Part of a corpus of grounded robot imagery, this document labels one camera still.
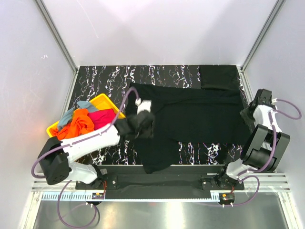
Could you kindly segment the black t-shirt with blue logo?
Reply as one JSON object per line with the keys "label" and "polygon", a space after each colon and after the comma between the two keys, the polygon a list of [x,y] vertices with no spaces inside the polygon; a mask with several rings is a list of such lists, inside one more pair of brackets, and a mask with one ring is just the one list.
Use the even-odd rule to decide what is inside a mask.
{"label": "black t-shirt with blue logo", "polygon": [[223,164],[228,152],[241,149],[250,136],[240,112],[240,92],[161,87],[131,83],[152,102],[151,138],[137,138],[133,148],[144,171],[170,165]]}

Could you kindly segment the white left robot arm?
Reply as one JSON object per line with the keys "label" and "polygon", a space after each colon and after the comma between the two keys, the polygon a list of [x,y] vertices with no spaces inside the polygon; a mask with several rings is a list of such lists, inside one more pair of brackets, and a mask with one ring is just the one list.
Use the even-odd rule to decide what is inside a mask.
{"label": "white left robot arm", "polygon": [[52,137],[45,143],[35,164],[40,165],[42,178],[48,185],[69,179],[97,189],[103,183],[101,171],[97,166],[81,164],[77,160],[98,149],[116,146],[121,141],[150,138],[153,126],[154,115],[144,110],[78,137],[63,140]]}

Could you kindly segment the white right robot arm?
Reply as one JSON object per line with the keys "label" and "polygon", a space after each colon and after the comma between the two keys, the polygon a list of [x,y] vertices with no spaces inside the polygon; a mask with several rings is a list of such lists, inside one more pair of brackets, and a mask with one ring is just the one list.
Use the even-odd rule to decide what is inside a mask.
{"label": "white right robot arm", "polygon": [[272,92],[259,89],[249,107],[240,112],[246,124],[256,126],[243,147],[240,159],[229,163],[216,177],[218,187],[227,189],[246,173],[272,172],[277,168],[291,138],[277,124],[275,109]]}

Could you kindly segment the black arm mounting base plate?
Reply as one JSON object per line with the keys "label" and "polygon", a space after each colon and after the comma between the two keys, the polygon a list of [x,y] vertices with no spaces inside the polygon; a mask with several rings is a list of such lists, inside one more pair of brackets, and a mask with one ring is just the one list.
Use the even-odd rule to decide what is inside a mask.
{"label": "black arm mounting base plate", "polygon": [[92,184],[78,182],[76,189],[118,190],[125,187],[192,187],[201,190],[243,190],[243,184],[226,184],[200,174],[106,174]]}

